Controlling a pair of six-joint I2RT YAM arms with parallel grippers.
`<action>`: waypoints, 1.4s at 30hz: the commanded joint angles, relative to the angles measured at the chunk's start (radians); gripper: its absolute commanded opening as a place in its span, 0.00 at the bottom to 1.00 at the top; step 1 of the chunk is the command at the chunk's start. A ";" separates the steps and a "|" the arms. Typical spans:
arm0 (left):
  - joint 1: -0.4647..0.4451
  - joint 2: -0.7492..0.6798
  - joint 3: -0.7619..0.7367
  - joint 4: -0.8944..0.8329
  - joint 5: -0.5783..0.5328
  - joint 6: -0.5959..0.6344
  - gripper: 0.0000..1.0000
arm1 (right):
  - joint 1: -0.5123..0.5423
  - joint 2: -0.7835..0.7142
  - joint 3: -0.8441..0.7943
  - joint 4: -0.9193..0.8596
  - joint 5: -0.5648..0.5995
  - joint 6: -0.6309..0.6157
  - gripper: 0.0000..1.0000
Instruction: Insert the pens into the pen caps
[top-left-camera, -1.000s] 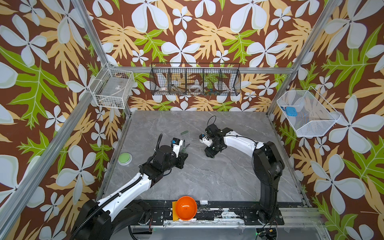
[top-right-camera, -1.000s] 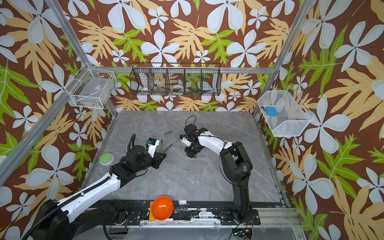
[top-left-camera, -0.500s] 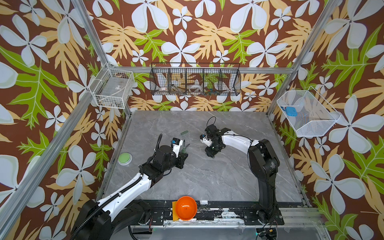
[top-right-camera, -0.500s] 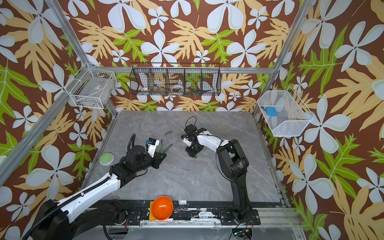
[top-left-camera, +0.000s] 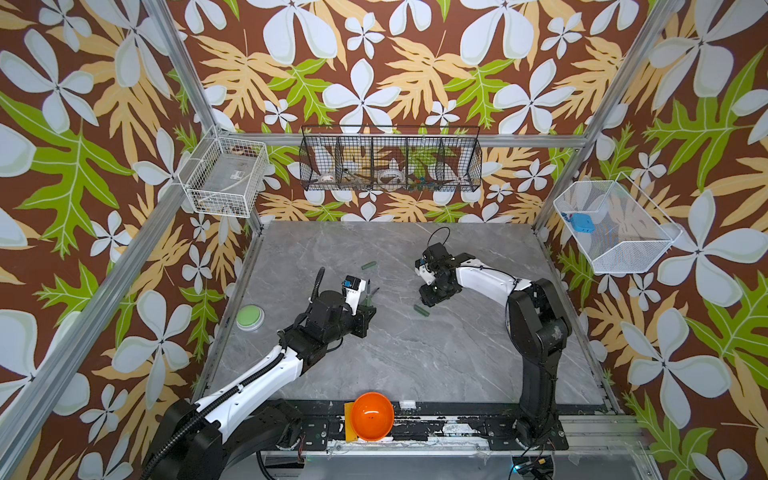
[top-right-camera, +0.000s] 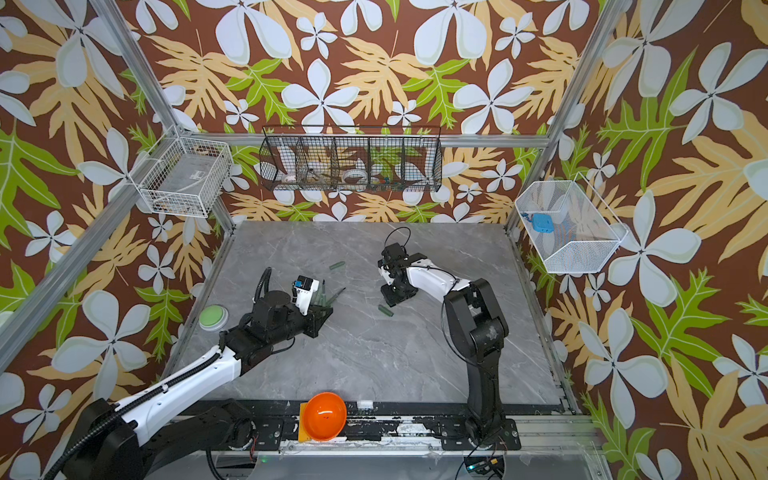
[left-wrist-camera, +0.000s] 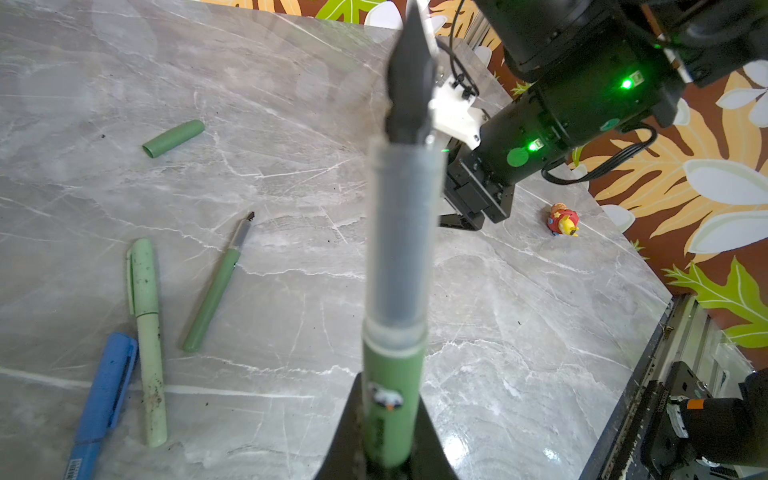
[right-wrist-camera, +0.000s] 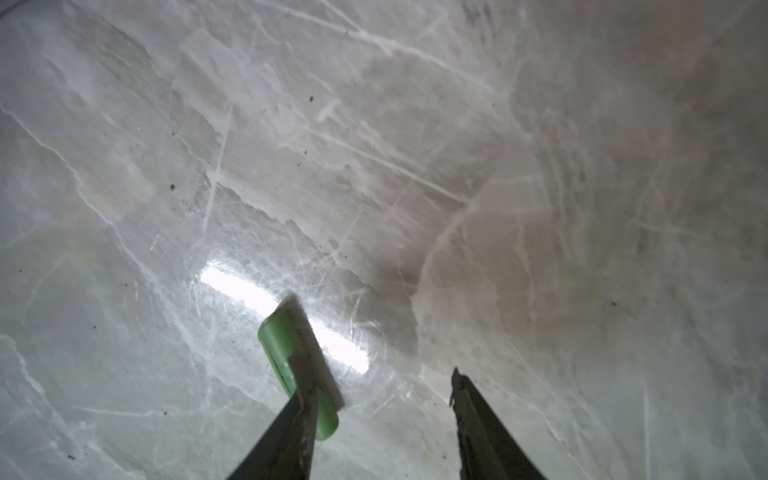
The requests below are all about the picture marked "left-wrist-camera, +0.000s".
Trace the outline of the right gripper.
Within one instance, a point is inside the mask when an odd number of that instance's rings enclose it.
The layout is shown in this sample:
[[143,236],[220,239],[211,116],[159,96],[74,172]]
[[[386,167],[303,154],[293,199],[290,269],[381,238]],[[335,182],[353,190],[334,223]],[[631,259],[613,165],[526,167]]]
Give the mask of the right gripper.
[[443,193],[454,212],[441,215],[440,226],[479,231],[486,219],[494,224],[507,220],[511,214],[514,187],[496,182],[466,146],[453,146],[446,154]]

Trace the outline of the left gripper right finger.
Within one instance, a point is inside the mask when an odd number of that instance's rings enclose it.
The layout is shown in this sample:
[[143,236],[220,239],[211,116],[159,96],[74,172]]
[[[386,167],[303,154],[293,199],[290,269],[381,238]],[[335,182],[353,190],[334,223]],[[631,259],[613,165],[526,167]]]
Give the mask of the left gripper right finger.
[[419,398],[410,456],[410,478],[415,480],[458,480],[429,416]]

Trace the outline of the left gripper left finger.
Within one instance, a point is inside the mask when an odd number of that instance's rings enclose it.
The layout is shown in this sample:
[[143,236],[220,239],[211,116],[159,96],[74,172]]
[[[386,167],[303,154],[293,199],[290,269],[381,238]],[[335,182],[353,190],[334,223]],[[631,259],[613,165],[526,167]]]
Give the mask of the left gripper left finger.
[[338,426],[315,480],[366,478],[362,435],[362,374],[355,376]]

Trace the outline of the blue pen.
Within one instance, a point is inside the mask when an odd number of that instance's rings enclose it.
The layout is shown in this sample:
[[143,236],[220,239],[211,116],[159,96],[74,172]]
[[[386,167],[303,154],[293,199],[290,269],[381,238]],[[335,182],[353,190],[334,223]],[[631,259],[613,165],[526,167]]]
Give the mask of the blue pen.
[[138,354],[137,341],[109,335],[91,384],[63,478],[91,479],[104,438],[117,423]]

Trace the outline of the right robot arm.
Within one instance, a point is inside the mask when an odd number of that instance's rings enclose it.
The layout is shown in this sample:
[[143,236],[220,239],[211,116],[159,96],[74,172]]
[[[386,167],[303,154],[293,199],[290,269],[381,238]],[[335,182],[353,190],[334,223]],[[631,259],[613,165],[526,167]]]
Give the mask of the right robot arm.
[[509,68],[528,85],[494,115],[458,62],[443,95],[466,126],[449,129],[444,228],[478,231],[511,213],[515,186],[552,178],[603,134],[670,126],[687,84],[700,87],[767,56],[763,1],[481,1]]

